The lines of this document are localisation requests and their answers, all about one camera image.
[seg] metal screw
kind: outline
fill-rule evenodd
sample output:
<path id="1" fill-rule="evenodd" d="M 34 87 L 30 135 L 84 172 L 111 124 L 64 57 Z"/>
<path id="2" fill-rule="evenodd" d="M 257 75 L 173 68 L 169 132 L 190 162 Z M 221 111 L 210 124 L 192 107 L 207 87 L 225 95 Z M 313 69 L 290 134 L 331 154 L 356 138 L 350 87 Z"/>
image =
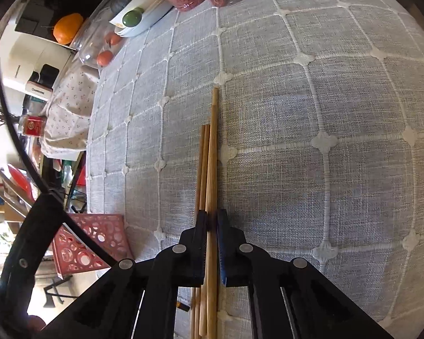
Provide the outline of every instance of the metal screw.
<path id="1" fill-rule="evenodd" d="M 28 262 L 24 258 L 19 260 L 19 265 L 22 266 L 24 269 L 28 268 Z"/>
<path id="2" fill-rule="evenodd" d="M 242 252 L 251 252 L 253 251 L 253 246 L 251 246 L 250 244 L 241 244 L 239 246 L 239 250 Z"/>
<path id="3" fill-rule="evenodd" d="M 120 267 L 122 270 L 129 269 L 129 268 L 131 268 L 131 267 L 132 267 L 132 265 L 133 265 L 133 261 L 132 261 L 132 260 L 130 260 L 129 258 L 124 259 L 124 260 L 121 260 L 121 261 L 119 262 L 119 267 Z"/>
<path id="4" fill-rule="evenodd" d="M 299 268 L 299 269 L 303 269 L 303 268 L 306 268 L 306 266 L 308 266 L 308 262 L 303 258 L 294 259 L 293 264 L 296 268 Z"/>
<path id="5" fill-rule="evenodd" d="M 187 248 L 183 244 L 175 244 L 173 246 L 174 253 L 184 253 L 186 250 Z"/>

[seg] cherry print cloth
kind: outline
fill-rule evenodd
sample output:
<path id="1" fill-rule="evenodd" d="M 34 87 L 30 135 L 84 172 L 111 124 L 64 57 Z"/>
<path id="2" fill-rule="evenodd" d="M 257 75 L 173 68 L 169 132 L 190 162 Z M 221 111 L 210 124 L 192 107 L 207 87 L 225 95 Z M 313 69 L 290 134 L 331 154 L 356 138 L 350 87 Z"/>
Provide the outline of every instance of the cherry print cloth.
<path id="1" fill-rule="evenodd" d="M 47 117 L 41 151 L 49 158 L 77 159 L 86 150 L 99 73 L 77 60 L 43 109 Z"/>

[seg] red lattice box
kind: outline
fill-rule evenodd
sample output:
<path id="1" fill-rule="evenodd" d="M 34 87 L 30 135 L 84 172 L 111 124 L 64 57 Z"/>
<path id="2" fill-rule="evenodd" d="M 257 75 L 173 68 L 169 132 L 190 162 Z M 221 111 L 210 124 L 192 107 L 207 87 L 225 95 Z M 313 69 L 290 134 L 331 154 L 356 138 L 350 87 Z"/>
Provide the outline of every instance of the red lattice box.
<path id="1" fill-rule="evenodd" d="M 117 261 L 132 258 L 124 222 L 117 214 L 69 214 L 83 231 Z M 85 244 L 66 230 L 58 230 L 52 241 L 57 273 L 61 276 L 83 271 L 109 268 L 101 258 L 88 250 Z"/>

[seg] white embroidered grid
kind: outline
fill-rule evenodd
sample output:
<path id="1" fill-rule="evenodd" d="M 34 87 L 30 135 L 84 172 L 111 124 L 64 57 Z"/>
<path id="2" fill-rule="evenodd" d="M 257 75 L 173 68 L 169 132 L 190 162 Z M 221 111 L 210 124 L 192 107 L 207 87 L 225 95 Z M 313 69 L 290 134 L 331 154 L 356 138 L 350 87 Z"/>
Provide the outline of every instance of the white embroidered grid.
<path id="1" fill-rule="evenodd" d="M 283 9 L 281 8 L 281 5 L 277 0 L 271 0 L 275 7 L 275 11 L 272 14 L 269 15 L 263 15 L 263 16 L 257 16 L 252 19 L 245 19 L 244 21 L 240 21 L 232 26 L 226 26 L 222 27 L 220 23 L 220 9 L 212 9 L 211 11 L 215 11 L 215 29 L 211 31 L 210 34 L 203 35 L 199 40 L 191 40 L 189 44 L 182 46 L 181 48 L 177 50 L 173 50 L 173 42 L 174 37 L 176 33 L 176 29 L 179 26 L 185 26 L 189 21 L 193 21 L 195 19 L 198 19 L 199 16 L 204 14 L 204 12 L 208 10 L 201 10 L 200 12 L 196 13 L 195 10 L 193 10 L 193 13 L 190 13 L 190 16 L 187 19 L 184 19 L 183 21 L 179 21 L 183 14 L 178 12 L 171 12 L 168 16 L 166 16 L 159 24 L 155 25 L 152 29 L 150 29 L 147 33 L 144 33 L 143 35 L 139 36 L 135 40 L 138 40 L 138 42 L 131 41 L 126 46 L 125 49 L 123 49 L 119 56 L 115 58 L 113 63 L 105 70 L 105 72 L 102 75 L 102 84 L 100 88 L 98 89 L 98 92 L 96 94 L 95 103 L 94 103 L 94 117 L 92 119 L 91 123 L 91 131 L 89 134 L 89 142 L 88 142 L 88 151 L 89 151 L 89 157 L 88 157 L 88 200 L 89 200 L 89 208 L 96 212 L 110 212 L 110 211 L 118 211 L 123 212 L 126 214 L 127 220 L 129 221 L 131 218 L 128 215 L 128 212 L 125 210 L 125 207 L 127 205 L 127 200 L 130 197 L 138 197 L 138 195 L 127 195 L 126 194 L 126 185 L 127 185 L 127 179 L 129 178 L 129 173 L 132 171 L 140 171 L 140 170 L 147 170 L 149 171 L 152 167 L 155 168 L 157 172 L 157 180 L 156 180 L 156 186 L 157 186 L 157 223 L 153 225 L 154 228 L 147 228 L 142 225 L 139 225 L 137 222 L 132 222 L 129 224 L 130 228 L 140 230 L 145 233 L 153 234 L 154 237 L 157 240 L 157 249 L 164 248 L 164 244 L 166 246 L 175 243 L 176 240 L 179 239 L 179 236 L 177 234 L 173 234 L 169 231 L 164 231 L 162 228 L 162 222 L 163 220 L 163 212 L 162 212 L 162 206 L 161 206 L 161 172 L 167 165 L 172 166 L 182 166 L 185 164 L 195 164 L 197 161 L 197 156 L 190 155 L 187 157 L 180 157 L 180 158 L 170 158 L 167 160 L 164 160 L 163 158 L 163 147 L 164 147 L 164 114 L 165 114 L 165 105 L 174 100 L 181 100 L 182 98 L 188 96 L 189 94 L 195 93 L 197 91 L 200 91 L 202 89 L 209 89 L 211 85 L 214 83 L 219 84 L 222 86 L 222 90 L 220 92 L 220 155 L 219 159 L 222 164 L 220 174 L 222 175 L 222 179 L 220 180 L 220 194 L 222 196 L 222 204 L 224 207 L 228 208 L 228 197 L 227 197 L 227 167 L 228 162 L 233 159 L 234 157 L 238 155 L 247 155 L 252 153 L 263 153 L 263 152 L 270 152 L 274 150 L 282 150 L 282 149 L 310 149 L 311 147 L 319 149 L 322 155 L 322 166 L 323 166 L 323 177 L 324 177 L 324 185 L 323 185 L 323 195 L 324 195 L 324 205 L 323 205 L 323 236 L 321 243 L 314 247 L 314 248 L 299 248 L 299 247 L 270 247 L 270 246 L 262 246 L 265 247 L 272 255 L 299 255 L 299 256 L 312 256 L 317 262 L 319 263 L 318 267 L 320 271 L 323 273 L 325 272 L 327 262 L 330 259 L 335 259 L 341 254 L 345 253 L 362 253 L 362 252 L 370 252 L 370 251 L 376 251 L 376 250 L 394 250 L 396 248 L 402 248 L 406 251 L 406 257 L 402 266 L 402 269 L 400 271 L 400 278 L 398 281 L 397 288 L 394 292 L 394 296 L 392 298 L 391 304 L 389 306 L 388 311 L 384 315 L 384 319 L 381 321 L 381 325 L 384 327 L 389 327 L 389 325 L 393 322 L 393 320 L 403 318 L 405 316 L 410 315 L 411 313 L 420 311 L 424 309 L 424 305 L 418 306 L 414 309 L 407 310 L 401 313 L 398 313 L 397 315 L 393 315 L 394 308 L 396 306 L 396 302 L 399 296 L 399 293 L 402 289 L 403 282 L 406 276 L 406 272 L 408 269 L 408 264 L 410 262 L 410 258 L 412 256 L 412 251 L 414 248 L 421 242 L 424 241 L 424 234 L 416 233 L 415 231 L 415 223 L 416 223 L 416 208 L 417 208 L 417 165 L 416 165 L 416 151 L 415 151 L 415 143 L 419 139 L 424 139 L 424 131 L 416 131 L 410 126 L 409 119 L 407 116 L 407 111 L 405 108 L 405 103 L 403 100 L 403 97 L 401 96 L 401 93 L 399 93 L 399 90 L 396 87 L 395 81 L 392 79 L 389 69 L 386 67 L 385 59 L 392 57 L 392 58 L 398 58 L 402 60 L 408 60 L 410 62 L 417 62 L 419 64 L 424 64 L 424 52 L 421 51 L 420 46 L 416 42 L 414 36 L 409 31 L 407 26 L 405 25 L 403 21 L 403 16 L 407 17 L 407 13 L 402 11 L 396 11 L 392 7 L 390 7 L 385 1 L 379 0 L 382 4 L 384 4 L 386 7 L 380 7 L 376 5 L 371 4 L 358 4 L 358 3 L 347 3 L 340 0 L 334 0 L 335 3 L 333 6 L 318 6 L 318 7 L 309 7 L 309 8 L 303 8 L 303 9 Z M 389 12 L 395 13 L 395 15 L 398 17 L 400 23 L 405 28 L 405 31 L 408 33 L 409 37 L 414 42 L 414 45 L 416 46 L 417 50 L 421 53 L 420 57 L 410 57 L 408 55 L 399 55 L 396 53 L 390 53 L 386 51 L 381 51 L 378 49 L 373 42 L 371 41 L 371 37 L 364 31 L 363 27 L 361 26 L 358 19 L 355 17 L 353 12 L 351 11 L 350 7 L 354 6 L 361 6 L 361 7 L 369 7 L 369 8 L 376 8 L 376 9 L 382 9 Z M 347 11 L 347 13 L 351 16 L 351 19 L 355 23 L 355 25 L 359 28 L 361 33 L 364 35 L 365 39 L 371 46 L 371 50 L 368 52 L 346 52 L 344 54 L 338 54 L 338 53 L 331 53 L 331 54 L 314 54 L 314 53 L 305 53 L 302 52 L 302 49 L 299 45 L 299 42 L 297 41 L 296 34 L 294 29 L 291 27 L 287 17 L 294 14 L 294 13 L 301 13 L 301 12 L 311 12 L 316 10 L 324 10 L 324 9 L 334 9 L 336 7 L 343 8 Z M 277 62 L 271 62 L 269 64 L 261 64 L 256 67 L 253 67 L 251 69 L 241 70 L 239 72 L 230 73 L 226 71 L 226 65 L 224 60 L 224 54 L 223 54 L 223 43 L 222 43 L 222 34 L 226 31 L 230 31 L 232 29 L 247 26 L 255 21 L 262 21 L 265 19 L 268 19 L 272 16 L 279 16 L 281 20 L 283 21 L 290 39 L 292 40 L 292 43 L 295 47 L 295 50 L 297 52 L 297 55 L 293 57 L 290 60 L 283 60 L 283 61 L 277 61 Z M 156 29 L 160 29 L 159 27 L 161 24 L 167 21 L 170 23 L 170 27 L 166 27 L 166 31 L 159 32 L 160 34 L 157 36 L 155 34 L 155 38 L 152 40 L 149 40 L 148 42 L 148 36 L 151 34 L 152 31 Z M 144 49 L 147 46 L 150 46 L 151 44 L 155 44 L 160 40 L 160 37 L 164 34 L 168 35 L 167 37 L 170 38 L 169 45 L 168 45 L 168 53 L 165 57 L 163 57 L 162 60 L 157 61 L 155 64 L 150 65 L 147 67 L 146 70 L 139 71 L 140 67 L 140 60 L 142 53 Z M 195 85 L 193 88 L 190 88 L 189 86 L 185 91 L 181 92 L 174 92 L 173 94 L 168 93 L 168 77 L 169 77 L 169 68 L 170 68 L 170 59 L 174 57 L 175 55 L 178 56 L 186 51 L 189 50 L 189 48 L 198 45 L 199 43 L 206 42 L 209 39 L 212 39 L 213 37 L 216 37 L 217 40 L 217 49 L 218 49 L 218 64 L 219 64 L 219 73 L 213 80 L 205 80 L 199 85 Z M 132 59 L 127 60 L 127 56 L 132 55 Z M 379 60 L 379 62 L 382 65 L 382 68 L 388 78 L 388 81 L 392 87 L 393 92 L 395 93 L 398 101 L 398 105 L 401 110 L 401 115 L 403 118 L 403 122 L 405 125 L 405 128 L 403 132 L 392 132 L 392 133 L 384 133 L 384 134 L 361 134 L 357 136 L 335 136 L 333 134 L 328 134 L 325 130 L 325 123 L 324 119 L 322 117 L 322 110 L 321 110 L 321 104 L 320 100 L 313 82 L 313 77 L 311 75 L 311 70 L 309 67 L 309 64 L 313 62 L 314 60 L 323 60 L 326 58 L 362 58 L 362 57 L 374 57 Z M 121 76 L 121 73 L 124 69 L 127 67 L 130 67 L 130 62 L 132 65 L 136 63 L 135 67 L 131 67 L 130 76 L 124 77 L 124 79 L 130 79 L 130 83 L 126 81 L 127 85 L 124 85 L 123 89 L 117 88 L 119 78 Z M 146 108 L 144 108 L 142 111 L 137 112 L 136 114 L 131 115 L 131 109 L 132 109 L 132 102 L 134 100 L 134 96 L 132 93 L 134 93 L 134 90 L 136 88 L 136 84 L 139 82 L 139 78 L 141 78 L 145 74 L 151 73 L 153 70 L 155 70 L 160 65 L 165 65 L 165 75 L 164 77 L 161 76 L 164 80 L 163 84 L 163 90 L 162 95 L 159 97 L 159 100 L 157 103 L 152 103 L 148 105 Z M 253 146 L 248 148 L 235 148 L 233 146 L 229 146 L 227 143 L 228 134 L 227 134 L 227 117 L 226 117 L 226 110 L 223 110 L 223 106 L 226 105 L 226 98 L 227 98 L 227 82 L 232 81 L 233 79 L 239 78 L 244 75 L 249 75 L 251 73 L 257 73 L 266 69 L 271 69 L 275 67 L 281 67 L 283 65 L 292 65 L 292 64 L 298 64 L 301 66 L 301 68 L 304 71 L 304 75 L 306 77 L 306 80 L 308 82 L 309 91 L 312 96 L 312 101 L 315 108 L 315 115 L 317 117 L 317 126 L 318 126 L 318 133 L 315 137 L 310 139 L 310 141 L 299 141 L 299 142 L 286 142 L 286 143 L 274 143 L 270 145 L 264 145 L 264 146 Z M 130 105 L 129 105 L 129 112 L 124 118 L 124 121 L 121 122 L 119 125 L 115 125 L 113 127 L 110 126 L 110 115 L 111 111 L 110 109 L 106 111 L 107 120 L 101 121 L 98 120 L 97 117 L 99 116 L 100 112 L 102 110 L 106 110 L 107 106 L 110 108 L 112 98 L 115 97 L 116 94 L 122 94 L 122 91 L 124 88 L 127 88 L 127 86 L 131 86 L 131 95 L 130 95 Z M 144 114 L 147 114 L 153 110 L 156 110 L 157 108 L 160 109 L 160 135 L 159 135 L 159 142 L 158 142 L 158 151 L 157 151 L 157 157 L 155 159 L 155 163 L 141 163 L 134 167 L 128 166 L 128 149 L 129 144 L 128 142 L 128 131 L 129 131 L 129 124 L 131 123 L 133 118 L 137 118 L 139 116 L 142 116 Z M 106 128 L 102 129 L 101 127 L 95 126 L 96 124 L 106 124 Z M 110 148 L 107 148 L 106 146 L 106 138 L 109 135 L 111 131 L 120 131 L 119 129 L 122 125 L 125 127 L 125 155 L 124 155 L 124 161 L 123 166 L 121 170 L 115 170 L 115 171 L 107 171 L 106 170 L 106 160 L 107 157 L 113 157 L 114 152 L 113 150 L 110 151 Z M 413 198 L 413 211 L 412 211 L 412 217 L 411 217 L 411 223 L 409 227 L 409 233 L 404 237 L 402 241 L 392 241 L 388 243 L 376 243 L 376 244 L 367 244 L 367 245 L 359 245 L 359 246 L 348 246 L 348 247 L 333 247 L 329 241 L 329 232 L 330 232 L 330 162 L 329 162 L 329 152 L 332 149 L 332 147 L 342 144 L 342 145 L 348 145 L 348 144 L 359 144 L 364 142 L 370 142 L 370 141 L 383 141 L 383 140 L 389 140 L 389 141 L 401 141 L 404 140 L 406 143 L 408 143 L 410 147 L 410 154 L 411 154 L 411 162 L 412 162 L 412 178 L 413 178 L 413 189 L 412 189 L 412 198 Z M 99 143 L 103 141 L 103 172 L 95 173 L 92 170 L 92 163 L 96 162 L 98 164 L 102 163 L 102 155 L 91 153 L 92 147 L 95 146 L 96 143 Z M 123 200 L 122 206 L 119 206 L 116 204 L 116 202 L 112 205 L 106 204 L 106 197 L 107 197 L 107 190 L 106 190 L 106 183 L 105 180 L 109 177 L 112 177 L 114 175 L 124 175 L 124 181 L 122 186 L 122 198 L 121 196 L 117 197 L 117 200 Z M 102 195 L 97 194 L 97 190 L 92 188 L 92 182 L 93 180 L 103 180 L 102 182 L 102 189 L 100 190 Z M 102 205 L 99 207 L 100 204 L 97 204 L 97 202 L 102 198 Z M 184 221 L 184 228 L 187 228 L 192 223 L 192 218 L 189 218 Z M 145 255 L 139 256 L 139 258 L 147 258 Z M 239 322 L 244 323 L 244 328 L 241 328 L 242 331 L 248 332 L 249 326 L 247 325 L 247 318 L 239 318 L 239 316 L 236 315 L 229 315 L 228 312 L 226 312 L 227 307 L 227 297 L 226 297 L 226 290 L 222 290 L 220 292 L 220 305 L 219 305 L 219 318 L 222 319 L 222 321 L 225 322 Z M 226 326 L 222 324 L 222 336 L 225 337 L 227 335 L 226 333 Z"/>

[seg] tomato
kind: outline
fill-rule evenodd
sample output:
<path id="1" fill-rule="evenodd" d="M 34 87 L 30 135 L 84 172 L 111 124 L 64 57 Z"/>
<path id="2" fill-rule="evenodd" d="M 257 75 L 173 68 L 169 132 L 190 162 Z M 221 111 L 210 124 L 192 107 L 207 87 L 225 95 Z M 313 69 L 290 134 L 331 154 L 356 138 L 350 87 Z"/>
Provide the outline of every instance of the tomato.
<path id="1" fill-rule="evenodd" d="M 106 44 L 109 46 L 114 46 L 121 42 L 122 37 L 120 37 L 115 32 L 109 32 L 105 35 L 104 39 Z"/>
<path id="2" fill-rule="evenodd" d="M 97 57 L 97 62 L 99 66 L 105 67 L 113 60 L 112 51 L 103 51 Z"/>

